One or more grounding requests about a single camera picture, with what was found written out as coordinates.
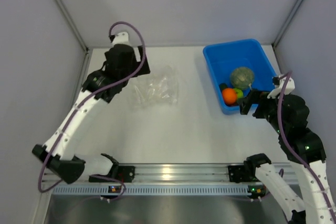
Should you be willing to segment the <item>lime green toy fruit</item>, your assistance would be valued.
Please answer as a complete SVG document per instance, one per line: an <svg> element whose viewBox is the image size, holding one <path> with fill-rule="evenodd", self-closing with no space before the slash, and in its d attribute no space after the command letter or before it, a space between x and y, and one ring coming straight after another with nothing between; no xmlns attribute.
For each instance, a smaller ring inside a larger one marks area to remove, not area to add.
<svg viewBox="0 0 336 224"><path fill-rule="evenodd" d="M235 93L236 93L238 99L244 97L244 93L243 93L243 91L242 91L241 89L233 88L233 90L235 91Z"/></svg>

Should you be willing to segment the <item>dark red toy fruit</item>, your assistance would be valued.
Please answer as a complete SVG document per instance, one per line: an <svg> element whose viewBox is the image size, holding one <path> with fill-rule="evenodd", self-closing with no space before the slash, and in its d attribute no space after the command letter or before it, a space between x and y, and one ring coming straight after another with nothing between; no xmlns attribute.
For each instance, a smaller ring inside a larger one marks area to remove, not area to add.
<svg viewBox="0 0 336 224"><path fill-rule="evenodd" d="M233 103L233 104L228 105L228 107L235 107L235 106L239 106L239 104L238 103Z"/></svg>

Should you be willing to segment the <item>orange toy fruit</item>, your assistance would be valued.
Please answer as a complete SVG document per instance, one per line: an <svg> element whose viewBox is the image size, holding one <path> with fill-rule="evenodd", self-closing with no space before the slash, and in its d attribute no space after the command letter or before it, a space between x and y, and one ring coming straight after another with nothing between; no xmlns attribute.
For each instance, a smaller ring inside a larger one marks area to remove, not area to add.
<svg viewBox="0 0 336 224"><path fill-rule="evenodd" d="M238 99L237 93L232 88L223 89L222 97L226 105L233 105Z"/></svg>

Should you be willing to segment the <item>green netted toy melon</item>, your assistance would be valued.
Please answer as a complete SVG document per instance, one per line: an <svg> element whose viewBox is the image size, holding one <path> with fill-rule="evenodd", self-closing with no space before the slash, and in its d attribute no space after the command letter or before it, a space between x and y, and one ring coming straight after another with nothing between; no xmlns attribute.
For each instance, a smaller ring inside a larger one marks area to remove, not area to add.
<svg viewBox="0 0 336 224"><path fill-rule="evenodd" d="M250 68L238 67L232 71L229 79L234 88L244 91L249 89L255 81L255 74Z"/></svg>

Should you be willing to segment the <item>clear polka dot zip bag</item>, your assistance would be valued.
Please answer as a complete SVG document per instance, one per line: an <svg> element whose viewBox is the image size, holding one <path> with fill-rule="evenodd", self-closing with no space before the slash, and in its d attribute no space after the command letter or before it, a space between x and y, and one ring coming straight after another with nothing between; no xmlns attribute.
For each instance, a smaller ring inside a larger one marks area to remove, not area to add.
<svg viewBox="0 0 336 224"><path fill-rule="evenodd" d="M149 74L129 82L128 102L131 108L145 109L156 105L177 105L179 102L178 74L169 65L155 65Z"/></svg>

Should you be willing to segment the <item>dark green toy avocado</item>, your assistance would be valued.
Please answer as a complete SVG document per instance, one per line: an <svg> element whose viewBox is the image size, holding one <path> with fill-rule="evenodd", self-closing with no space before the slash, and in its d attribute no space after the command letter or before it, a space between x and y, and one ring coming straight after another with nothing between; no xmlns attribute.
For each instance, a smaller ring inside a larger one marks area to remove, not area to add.
<svg viewBox="0 0 336 224"><path fill-rule="evenodd" d="M226 88L228 88L228 85L227 85L227 84L225 84L225 83L221 83L221 84L219 84L219 89L220 89L221 91L223 91L223 90L226 89Z"/></svg>

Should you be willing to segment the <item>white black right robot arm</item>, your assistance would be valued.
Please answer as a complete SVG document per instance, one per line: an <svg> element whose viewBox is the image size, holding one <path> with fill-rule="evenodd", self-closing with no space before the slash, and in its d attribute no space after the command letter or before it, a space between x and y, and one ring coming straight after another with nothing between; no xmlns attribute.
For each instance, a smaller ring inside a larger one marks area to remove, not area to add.
<svg viewBox="0 0 336 224"><path fill-rule="evenodd" d="M257 106L253 117L265 119L278 133L281 150L295 172L301 191L298 196L276 172L266 154L249 156L245 174L259 180L282 208L287 223L335 223L335 203L326 173L326 153L321 138L308 127L309 108L297 95L268 98L268 92L251 90L238 99L240 113Z"/></svg>

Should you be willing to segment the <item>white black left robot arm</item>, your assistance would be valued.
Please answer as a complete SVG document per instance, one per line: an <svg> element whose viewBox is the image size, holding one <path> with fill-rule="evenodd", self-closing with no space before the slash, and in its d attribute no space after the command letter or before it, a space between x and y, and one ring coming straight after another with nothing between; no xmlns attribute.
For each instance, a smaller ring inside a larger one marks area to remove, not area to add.
<svg viewBox="0 0 336 224"><path fill-rule="evenodd" d="M100 69L88 74L77 100L60 127L44 144L37 144L32 154L43 167L58 176L61 182L72 184L83 176L93 180L117 179L119 163L111 155L80 156L75 153L88 128L99 113L128 84L129 79L150 73L146 49L138 46L140 61L128 44L114 44L105 52Z"/></svg>

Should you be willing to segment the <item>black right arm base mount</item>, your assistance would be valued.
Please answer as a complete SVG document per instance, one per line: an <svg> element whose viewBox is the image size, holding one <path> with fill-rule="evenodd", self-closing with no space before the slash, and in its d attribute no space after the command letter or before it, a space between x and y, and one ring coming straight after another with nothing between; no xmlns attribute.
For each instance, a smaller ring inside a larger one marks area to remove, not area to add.
<svg viewBox="0 0 336 224"><path fill-rule="evenodd" d="M233 183L259 182L249 168L244 165L228 166L229 181Z"/></svg>

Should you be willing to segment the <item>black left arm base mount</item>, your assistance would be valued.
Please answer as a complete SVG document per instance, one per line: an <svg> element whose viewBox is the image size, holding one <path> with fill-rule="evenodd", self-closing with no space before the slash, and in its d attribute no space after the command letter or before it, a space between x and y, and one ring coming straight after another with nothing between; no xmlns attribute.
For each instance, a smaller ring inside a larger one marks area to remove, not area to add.
<svg viewBox="0 0 336 224"><path fill-rule="evenodd" d="M135 166L129 165L119 165L118 167L114 166L109 174L107 175L98 175L98 177L89 176L90 183L107 183L112 182L110 179L116 179L123 183L131 183L135 177Z"/></svg>

